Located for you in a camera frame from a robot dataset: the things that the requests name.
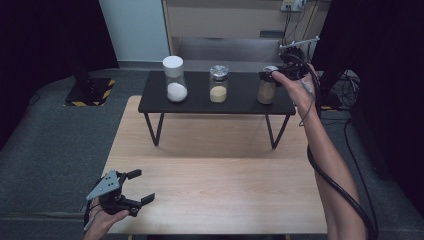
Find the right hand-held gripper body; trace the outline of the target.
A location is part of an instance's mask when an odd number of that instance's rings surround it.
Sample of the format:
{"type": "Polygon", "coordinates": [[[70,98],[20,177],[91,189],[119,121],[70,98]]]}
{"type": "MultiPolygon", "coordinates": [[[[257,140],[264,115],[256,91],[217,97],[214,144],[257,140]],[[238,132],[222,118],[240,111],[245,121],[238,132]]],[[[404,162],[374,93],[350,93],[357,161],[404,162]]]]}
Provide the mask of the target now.
{"type": "Polygon", "coordinates": [[[301,40],[301,41],[293,40],[289,44],[281,45],[279,47],[280,59],[283,65],[290,66],[290,70],[288,72],[282,72],[282,73],[286,75],[290,80],[300,80],[308,73],[313,75],[313,72],[310,66],[304,60],[304,55],[303,55],[301,46],[302,45],[310,46],[312,43],[316,43],[319,40],[320,40],[320,37],[316,36],[312,39],[301,40]]]}

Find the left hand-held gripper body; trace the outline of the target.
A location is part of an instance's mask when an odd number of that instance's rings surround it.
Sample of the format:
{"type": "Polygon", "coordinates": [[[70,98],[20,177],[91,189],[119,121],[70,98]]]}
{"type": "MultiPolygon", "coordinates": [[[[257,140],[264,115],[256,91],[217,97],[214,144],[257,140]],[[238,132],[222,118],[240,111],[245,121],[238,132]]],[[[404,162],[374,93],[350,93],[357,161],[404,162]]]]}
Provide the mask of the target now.
{"type": "Polygon", "coordinates": [[[122,210],[127,210],[130,216],[136,216],[142,204],[140,201],[127,199],[122,194],[123,184],[127,179],[125,172],[116,170],[109,171],[100,178],[91,192],[87,195],[87,208],[89,209],[95,198],[99,200],[99,205],[109,215],[114,215],[122,210]]]}

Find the glass jar with brown powder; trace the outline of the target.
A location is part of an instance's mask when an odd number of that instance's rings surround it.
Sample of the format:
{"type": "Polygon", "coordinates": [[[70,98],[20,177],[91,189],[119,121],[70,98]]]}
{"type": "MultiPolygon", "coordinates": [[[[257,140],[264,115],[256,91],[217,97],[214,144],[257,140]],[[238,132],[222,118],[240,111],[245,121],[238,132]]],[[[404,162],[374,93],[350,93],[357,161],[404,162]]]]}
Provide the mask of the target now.
{"type": "MultiPolygon", "coordinates": [[[[273,71],[276,71],[276,70],[277,70],[276,66],[266,66],[263,68],[261,72],[272,73],[273,71]]],[[[264,105],[272,104],[276,95],[276,88],[277,88],[276,82],[268,83],[260,79],[258,93],[257,93],[257,100],[264,105]]]]}

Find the black metal shelf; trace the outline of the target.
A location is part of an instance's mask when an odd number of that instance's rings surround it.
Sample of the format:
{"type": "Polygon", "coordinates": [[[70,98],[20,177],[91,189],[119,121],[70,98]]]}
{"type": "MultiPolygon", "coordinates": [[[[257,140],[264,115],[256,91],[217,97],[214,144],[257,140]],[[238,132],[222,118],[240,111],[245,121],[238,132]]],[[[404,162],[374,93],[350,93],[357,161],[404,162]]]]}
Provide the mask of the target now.
{"type": "Polygon", "coordinates": [[[143,114],[155,146],[159,145],[166,113],[264,115],[271,147],[276,149],[296,110],[287,91],[277,89],[274,102],[263,105],[256,99],[259,89],[258,73],[230,74],[227,97],[223,103],[209,99],[209,73],[187,71],[185,80],[188,95],[181,103],[167,99],[167,84],[163,71],[150,71],[141,97],[138,112],[143,114]]]}

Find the glass jar with yellow powder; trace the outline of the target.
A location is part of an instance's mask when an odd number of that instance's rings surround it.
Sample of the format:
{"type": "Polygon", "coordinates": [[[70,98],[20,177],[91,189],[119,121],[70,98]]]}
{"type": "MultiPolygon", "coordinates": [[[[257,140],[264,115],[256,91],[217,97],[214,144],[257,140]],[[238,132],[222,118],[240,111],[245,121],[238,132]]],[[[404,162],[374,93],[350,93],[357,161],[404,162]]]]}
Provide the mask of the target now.
{"type": "Polygon", "coordinates": [[[223,103],[227,96],[229,69],[223,65],[212,66],[209,71],[209,96],[213,103],[223,103]]]}

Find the white-lidded jar with white powder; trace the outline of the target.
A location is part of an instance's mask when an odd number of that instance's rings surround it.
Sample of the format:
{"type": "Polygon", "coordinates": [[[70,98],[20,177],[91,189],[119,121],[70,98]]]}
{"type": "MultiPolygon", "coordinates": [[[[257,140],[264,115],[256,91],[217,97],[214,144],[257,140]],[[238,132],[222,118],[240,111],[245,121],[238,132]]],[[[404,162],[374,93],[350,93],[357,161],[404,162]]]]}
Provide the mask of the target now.
{"type": "Polygon", "coordinates": [[[162,61],[167,81],[167,98],[171,102],[182,102],[188,95],[184,78],[184,61],[179,56],[168,56],[162,61]]]}

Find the person's right hand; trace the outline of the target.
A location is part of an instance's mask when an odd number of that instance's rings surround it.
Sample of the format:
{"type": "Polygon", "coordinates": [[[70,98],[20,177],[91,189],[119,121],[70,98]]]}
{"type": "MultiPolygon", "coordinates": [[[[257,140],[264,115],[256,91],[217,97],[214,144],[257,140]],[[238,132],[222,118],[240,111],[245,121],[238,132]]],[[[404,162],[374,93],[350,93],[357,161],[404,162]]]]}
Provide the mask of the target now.
{"type": "Polygon", "coordinates": [[[298,113],[302,118],[317,114],[314,82],[310,73],[296,81],[290,80],[284,74],[277,71],[274,71],[272,76],[286,88],[289,97],[297,106],[298,113]]]}

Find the person's left hand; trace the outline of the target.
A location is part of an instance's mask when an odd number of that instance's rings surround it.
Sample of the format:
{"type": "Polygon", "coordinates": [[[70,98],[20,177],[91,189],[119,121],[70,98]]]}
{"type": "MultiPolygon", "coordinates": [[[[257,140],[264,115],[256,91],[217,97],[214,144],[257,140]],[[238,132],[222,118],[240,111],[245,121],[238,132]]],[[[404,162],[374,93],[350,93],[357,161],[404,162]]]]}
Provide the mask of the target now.
{"type": "Polygon", "coordinates": [[[109,215],[99,205],[97,198],[93,200],[89,210],[90,224],[84,230],[83,240],[101,240],[115,223],[125,219],[129,215],[127,210],[109,215]]]}

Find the black stand with striped base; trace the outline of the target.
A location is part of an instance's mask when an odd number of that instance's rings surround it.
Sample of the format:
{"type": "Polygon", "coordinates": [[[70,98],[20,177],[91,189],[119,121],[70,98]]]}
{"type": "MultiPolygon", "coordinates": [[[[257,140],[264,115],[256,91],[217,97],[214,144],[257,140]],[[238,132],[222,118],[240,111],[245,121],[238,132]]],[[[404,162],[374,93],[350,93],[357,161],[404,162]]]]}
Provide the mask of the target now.
{"type": "Polygon", "coordinates": [[[101,106],[103,105],[115,83],[110,78],[92,77],[84,67],[73,69],[75,84],[65,98],[65,106],[101,106]]]}
{"type": "Polygon", "coordinates": [[[334,89],[339,79],[339,75],[327,74],[325,71],[318,72],[318,89],[321,94],[322,110],[337,110],[342,107],[342,103],[334,89]]]}

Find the white power strip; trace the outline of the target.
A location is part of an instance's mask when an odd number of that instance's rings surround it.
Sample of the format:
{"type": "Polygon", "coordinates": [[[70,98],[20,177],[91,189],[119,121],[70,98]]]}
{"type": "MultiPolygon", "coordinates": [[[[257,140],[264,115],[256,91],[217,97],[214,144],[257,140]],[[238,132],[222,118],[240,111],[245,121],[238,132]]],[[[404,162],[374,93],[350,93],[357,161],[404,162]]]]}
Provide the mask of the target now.
{"type": "Polygon", "coordinates": [[[282,0],[282,12],[300,12],[306,4],[306,0],[282,0]]]}

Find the wooden cabinet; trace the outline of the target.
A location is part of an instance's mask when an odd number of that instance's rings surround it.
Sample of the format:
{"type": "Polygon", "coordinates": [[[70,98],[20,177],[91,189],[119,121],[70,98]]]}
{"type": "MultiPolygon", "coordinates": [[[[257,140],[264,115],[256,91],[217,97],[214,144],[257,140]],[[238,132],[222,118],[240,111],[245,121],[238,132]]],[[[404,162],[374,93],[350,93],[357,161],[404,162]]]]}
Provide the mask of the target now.
{"type": "Polygon", "coordinates": [[[317,36],[321,0],[282,12],[282,0],[162,0],[170,51],[192,68],[222,62],[239,71],[279,61],[279,47],[317,36]],[[260,38],[284,30],[283,38],[260,38]]]}

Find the white wall panel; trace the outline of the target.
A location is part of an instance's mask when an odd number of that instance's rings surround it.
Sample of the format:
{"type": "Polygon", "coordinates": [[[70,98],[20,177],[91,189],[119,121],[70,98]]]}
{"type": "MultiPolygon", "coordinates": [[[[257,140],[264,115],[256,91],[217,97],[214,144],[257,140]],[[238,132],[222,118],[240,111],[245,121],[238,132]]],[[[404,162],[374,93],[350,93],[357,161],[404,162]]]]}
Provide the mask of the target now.
{"type": "Polygon", "coordinates": [[[170,54],[162,0],[99,0],[118,61],[161,62],[170,54]]]}

